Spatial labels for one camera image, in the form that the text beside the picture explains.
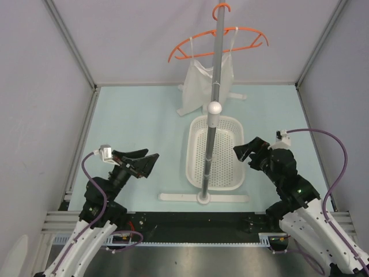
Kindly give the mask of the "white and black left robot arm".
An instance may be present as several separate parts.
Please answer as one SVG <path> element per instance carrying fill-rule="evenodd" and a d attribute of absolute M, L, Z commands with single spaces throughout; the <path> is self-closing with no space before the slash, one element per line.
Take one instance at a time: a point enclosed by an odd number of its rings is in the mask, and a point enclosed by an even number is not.
<path fill-rule="evenodd" d="M 159 154 L 148 152 L 146 148 L 119 152 L 110 145 L 101 145 L 83 158 L 81 168 L 88 183 L 82 211 L 57 258 L 43 272 L 37 272 L 36 276 L 83 276 L 96 253 L 111 235 L 122 235 L 128 240 L 123 247 L 109 247 L 107 250 L 111 253 L 131 249 L 143 242 L 144 236 L 134 229 L 127 209 L 115 202 L 115 199 L 131 177 L 149 177 Z M 108 178 L 89 175 L 85 163 L 92 156 L 98 156 L 102 162 L 113 165 Z"/>

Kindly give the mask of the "white tank top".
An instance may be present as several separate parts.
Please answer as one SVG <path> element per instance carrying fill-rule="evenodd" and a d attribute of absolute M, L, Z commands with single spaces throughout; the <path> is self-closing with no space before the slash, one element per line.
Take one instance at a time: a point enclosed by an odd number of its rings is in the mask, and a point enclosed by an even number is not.
<path fill-rule="evenodd" d="M 222 56 L 221 60 L 221 81 L 219 90 L 219 103 L 223 106 L 228 98 L 245 99 L 239 93 L 231 92 L 234 81 L 234 70 L 231 52 Z M 182 108 L 177 110 L 180 116 L 191 113 L 200 107 L 202 112 L 207 112 L 207 106 L 212 95 L 213 68 L 205 68 L 194 57 L 190 59 L 186 79 L 178 89 L 182 91 Z"/>

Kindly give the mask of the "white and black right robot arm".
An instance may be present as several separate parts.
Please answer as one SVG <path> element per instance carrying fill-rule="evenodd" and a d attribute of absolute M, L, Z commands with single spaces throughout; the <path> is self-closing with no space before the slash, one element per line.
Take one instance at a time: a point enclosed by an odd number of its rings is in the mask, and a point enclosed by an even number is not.
<path fill-rule="evenodd" d="M 368 276 L 368 253 L 337 223 L 317 190 L 297 171 L 285 143 L 270 145 L 256 137 L 234 147 L 241 162 L 262 171 L 275 185 L 280 201 L 266 210 L 271 231 L 287 233 L 300 253 L 322 276 Z"/>

